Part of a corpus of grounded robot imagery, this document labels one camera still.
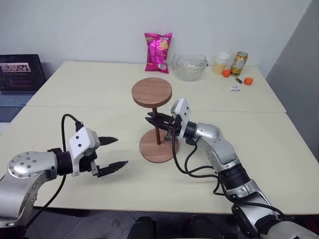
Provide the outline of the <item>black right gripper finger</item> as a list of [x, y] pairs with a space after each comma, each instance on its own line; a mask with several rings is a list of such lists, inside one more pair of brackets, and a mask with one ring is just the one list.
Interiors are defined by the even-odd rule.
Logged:
[[151, 118], [153, 118], [154, 120], [157, 121], [162, 121], [162, 122], [172, 122], [172, 116], [163, 114], [163, 113], [153, 113], [153, 112], [149, 112], [147, 113], [148, 116], [150, 116]]
[[160, 129], [163, 129], [163, 130], [169, 130], [169, 128], [170, 128], [170, 123], [162, 121], [162, 120], [159, 120], [159, 119], [154, 119], [154, 118], [151, 118], [151, 117], [145, 117], [145, 120], [148, 123], [152, 124], [153, 126], [155, 126], [157, 128], [160, 128]]

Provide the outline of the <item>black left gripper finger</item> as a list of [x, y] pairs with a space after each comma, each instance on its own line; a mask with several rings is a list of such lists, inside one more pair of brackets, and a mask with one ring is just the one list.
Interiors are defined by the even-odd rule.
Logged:
[[123, 168], [126, 164], [128, 163], [128, 161], [118, 161], [118, 162], [114, 162], [109, 164], [107, 167], [104, 168], [100, 168], [98, 167], [98, 175], [97, 177], [103, 177], [109, 174], [112, 174], [116, 171], [118, 171], [119, 169]]
[[108, 145], [108, 144], [111, 144], [111, 143], [118, 141], [117, 138], [110, 137], [110, 136], [100, 136], [100, 137], [98, 137], [98, 139], [100, 142], [100, 146]]

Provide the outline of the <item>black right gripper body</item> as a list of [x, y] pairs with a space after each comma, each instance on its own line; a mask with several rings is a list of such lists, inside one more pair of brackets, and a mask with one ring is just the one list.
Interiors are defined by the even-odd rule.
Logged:
[[173, 116], [170, 116], [167, 118], [166, 122], [168, 123], [168, 128], [164, 139], [170, 139], [171, 137], [175, 138], [181, 125], [181, 117], [176, 116], [174, 118]]

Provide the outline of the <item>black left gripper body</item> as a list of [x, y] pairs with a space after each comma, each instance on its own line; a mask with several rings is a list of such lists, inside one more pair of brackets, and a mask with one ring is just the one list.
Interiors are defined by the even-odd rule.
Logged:
[[98, 170], [98, 165], [96, 165], [95, 163], [96, 159], [97, 159], [97, 154], [95, 151], [88, 156], [83, 156], [79, 161], [79, 171], [92, 172], [93, 176], [98, 176], [99, 170]]

